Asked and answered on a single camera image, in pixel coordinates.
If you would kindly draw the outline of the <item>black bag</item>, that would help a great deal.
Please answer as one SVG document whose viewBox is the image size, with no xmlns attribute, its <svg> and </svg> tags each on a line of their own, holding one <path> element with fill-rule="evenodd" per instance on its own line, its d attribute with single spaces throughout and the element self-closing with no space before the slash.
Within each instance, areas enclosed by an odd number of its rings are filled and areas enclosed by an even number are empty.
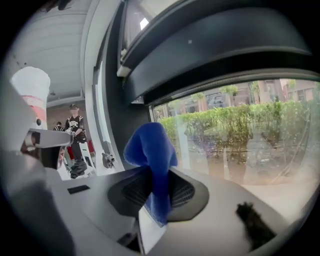
<svg viewBox="0 0 320 256">
<path fill-rule="evenodd" d="M 76 179 L 77 177 L 84 175 L 87 168 L 88 166 L 85 161 L 76 160 L 74 165 L 71 167 L 70 178 Z"/>
</svg>

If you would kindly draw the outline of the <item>white chair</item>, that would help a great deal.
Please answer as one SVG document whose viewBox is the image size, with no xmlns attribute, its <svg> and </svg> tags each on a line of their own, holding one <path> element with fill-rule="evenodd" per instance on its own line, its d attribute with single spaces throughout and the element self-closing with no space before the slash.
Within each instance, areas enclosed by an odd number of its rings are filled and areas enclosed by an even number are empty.
<svg viewBox="0 0 320 256">
<path fill-rule="evenodd" d="M 83 161 L 85 161 L 87 164 L 87 170 L 84 172 L 84 175 L 78 176 L 76 179 L 96 176 L 97 172 L 96 172 L 94 161 L 92 160 L 92 157 L 88 148 L 88 144 L 86 142 L 80 143 L 79 146 L 80 146 Z M 72 153 L 73 153 L 72 148 L 70 146 L 65 148 L 63 162 L 66 168 L 67 174 L 69 176 L 70 176 L 71 167 L 75 164 L 75 159 L 72 158 Z"/>
</svg>

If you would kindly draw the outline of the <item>black awning window sash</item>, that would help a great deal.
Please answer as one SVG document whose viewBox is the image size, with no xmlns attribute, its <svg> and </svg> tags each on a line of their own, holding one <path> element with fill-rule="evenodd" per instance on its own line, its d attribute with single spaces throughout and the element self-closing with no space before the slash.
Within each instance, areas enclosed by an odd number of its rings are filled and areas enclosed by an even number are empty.
<svg viewBox="0 0 320 256">
<path fill-rule="evenodd" d="M 251 79 L 320 79 L 315 0 L 124 0 L 117 13 L 125 105 Z"/>
</svg>

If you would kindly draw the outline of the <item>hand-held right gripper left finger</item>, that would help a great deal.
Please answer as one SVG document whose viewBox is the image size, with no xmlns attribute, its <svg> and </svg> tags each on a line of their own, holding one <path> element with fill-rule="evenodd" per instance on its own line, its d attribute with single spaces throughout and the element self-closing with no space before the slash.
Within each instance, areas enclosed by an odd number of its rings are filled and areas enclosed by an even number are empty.
<svg viewBox="0 0 320 256">
<path fill-rule="evenodd" d="M 138 213 L 151 192 L 151 172 L 142 167 L 49 185 L 76 250 L 143 250 Z"/>
</svg>

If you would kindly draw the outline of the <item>clear window glass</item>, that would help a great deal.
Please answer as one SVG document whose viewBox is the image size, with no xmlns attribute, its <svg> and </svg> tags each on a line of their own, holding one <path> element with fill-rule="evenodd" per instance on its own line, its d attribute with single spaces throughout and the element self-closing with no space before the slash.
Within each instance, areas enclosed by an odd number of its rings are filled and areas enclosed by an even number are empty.
<svg viewBox="0 0 320 256">
<path fill-rule="evenodd" d="M 320 180 L 320 81 L 234 83 L 151 111 L 180 169 L 241 185 Z"/>
</svg>

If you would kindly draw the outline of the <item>blue cloth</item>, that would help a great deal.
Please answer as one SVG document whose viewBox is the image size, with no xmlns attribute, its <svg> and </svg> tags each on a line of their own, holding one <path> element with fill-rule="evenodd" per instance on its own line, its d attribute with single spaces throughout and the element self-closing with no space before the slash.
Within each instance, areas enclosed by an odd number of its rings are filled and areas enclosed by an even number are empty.
<svg viewBox="0 0 320 256">
<path fill-rule="evenodd" d="M 151 192 L 146 209 L 160 227 L 167 225 L 171 211 L 169 169 L 178 165 L 177 155 L 165 128 L 159 122 L 140 126 L 128 140 L 124 159 L 131 165 L 151 170 Z"/>
</svg>

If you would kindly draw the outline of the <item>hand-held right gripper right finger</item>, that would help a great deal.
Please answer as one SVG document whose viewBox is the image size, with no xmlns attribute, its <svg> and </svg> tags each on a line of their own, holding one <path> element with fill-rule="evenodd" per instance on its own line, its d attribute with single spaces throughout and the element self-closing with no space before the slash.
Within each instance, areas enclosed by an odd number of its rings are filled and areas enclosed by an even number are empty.
<svg viewBox="0 0 320 256">
<path fill-rule="evenodd" d="M 154 246 L 154 256 L 273 256 L 286 241 L 289 223 L 276 210 L 244 187 L 200 172 L 173 169 L 208 189 L 206 207 L 192 220 L 169 223 Z M 251 251 L 245 225 L 236 214 L 238 204 L 252 203 L 262 220 L 276 233 L 268 243 Z"/>
</svg>

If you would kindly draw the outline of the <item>black window frame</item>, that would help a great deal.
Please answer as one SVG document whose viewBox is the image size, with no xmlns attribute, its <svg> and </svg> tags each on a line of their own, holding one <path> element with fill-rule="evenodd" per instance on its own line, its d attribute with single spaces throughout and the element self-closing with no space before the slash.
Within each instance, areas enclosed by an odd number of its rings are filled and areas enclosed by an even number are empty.
<svg viewBox="0 0 320 256">
<path fill-rule="evenodd" d="M 118 76 L 119 71 L 119 38 L 121 35 L 120 18 L 117 16 L 121 4 L 116 8 L 105 37 L 103 64 L 104 82 L 106 89 L 106 106 L 113 135 L 113 146 L 117 158 L 124 163 L 123 152 L 128 139 L 140 125 L 150 121 L 150 105 L 139 103 L 125 105 L 122 95 L 123 80 Z M 320 7 L 317 8 L 316 20 L 318 25 L 312 30 L 312 39 L 320 50 Z"/>
</svg>

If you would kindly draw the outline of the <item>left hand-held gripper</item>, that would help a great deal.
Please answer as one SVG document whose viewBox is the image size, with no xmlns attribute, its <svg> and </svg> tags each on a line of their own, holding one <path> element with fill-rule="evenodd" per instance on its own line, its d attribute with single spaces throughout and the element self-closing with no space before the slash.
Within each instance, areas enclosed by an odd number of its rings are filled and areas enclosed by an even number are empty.
<svg viewBox="0 0 320 256">
<path fill-rule="evenodd" d="M 27 146 L 21 146 L 23 154 L 39 160 L 45 168 L 57 170 L 60 166 L 62 146 L 73 143 L 74 136 L 65 131 L 30 129 L 27 133 Z"/>
</svg>

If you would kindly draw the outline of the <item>white plastic bag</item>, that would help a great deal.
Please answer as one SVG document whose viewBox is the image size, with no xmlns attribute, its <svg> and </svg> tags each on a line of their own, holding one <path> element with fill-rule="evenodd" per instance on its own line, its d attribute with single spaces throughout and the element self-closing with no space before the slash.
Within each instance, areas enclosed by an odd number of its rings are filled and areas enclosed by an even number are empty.
<svg viewBox="0 0 320 256">
<path fill-rule="evenodd" d="M 47 98 L 51 79 L 40 68 L 27 66 L 13 74 L 11 84 L 35 114 L 32 127 L 47 130 Z"/>
</svg>

